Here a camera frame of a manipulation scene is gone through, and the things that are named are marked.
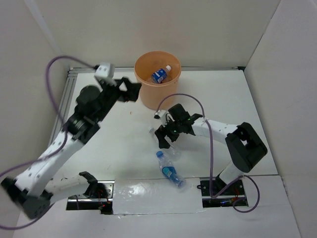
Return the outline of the clear white cap bottle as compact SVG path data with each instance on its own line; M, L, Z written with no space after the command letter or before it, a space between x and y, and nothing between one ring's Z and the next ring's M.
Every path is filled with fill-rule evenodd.
M170 144L170 147L168 149L165 149L165 148L160 149L158 138L155 135L155 129L152 126L150 126L148 128L148 132L157 150L161 150L172 161L178 161L181 158L180 149L177 146L174 146L169 139L167 139L167 141Z

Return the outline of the blue label clear bottle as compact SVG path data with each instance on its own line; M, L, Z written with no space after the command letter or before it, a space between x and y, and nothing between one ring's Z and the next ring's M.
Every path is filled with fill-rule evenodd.
M171 66L167 65L165 68L160 68L151 75L151 80L155 84L161 84L171 71Z

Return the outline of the blue cap crushed bottle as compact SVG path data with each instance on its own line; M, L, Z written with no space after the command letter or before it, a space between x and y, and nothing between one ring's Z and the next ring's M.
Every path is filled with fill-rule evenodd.
M175 169L175 166L170 159L170 157L165 154L163 151L157 151L156 157L158 159L158 164L160 171L167 178L171 184L174 185L180 191L184 191L187 185L185 178L180 176Z

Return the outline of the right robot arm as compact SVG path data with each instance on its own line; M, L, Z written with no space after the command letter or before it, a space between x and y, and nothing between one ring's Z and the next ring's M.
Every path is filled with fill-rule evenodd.
M215 178L215 187L221 194L228 194L233 189L232 181L249 173L267 154L267 147L247 122L225 124L201 114L190 115L181 104L168 111L158 110L154 118L161 121L155 131L160 149L169 149L182 133L212 138L227 146L231 161Z

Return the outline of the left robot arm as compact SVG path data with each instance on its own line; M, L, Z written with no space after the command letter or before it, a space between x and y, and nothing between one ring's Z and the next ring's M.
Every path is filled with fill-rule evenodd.
M66 161L97 133L99 122L114 104L137 101L141 89L140 83L126 77L116 79L113 85L103 81L99 84L99 87L89 85L80 91L74 113L40 158L17 177L6 177L1 182L10 199L29 219L40 218L52 204L64 198L73 195L91 198L99 189L106 190L86 171L72 178L53 179Z

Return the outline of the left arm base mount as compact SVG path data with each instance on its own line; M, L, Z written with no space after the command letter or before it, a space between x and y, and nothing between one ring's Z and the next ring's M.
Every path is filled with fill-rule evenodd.
M66 210L99 210L101 214L112 215L113 180L97 180L88 172L80 172L79 176L88 182L83 194L68 198Z

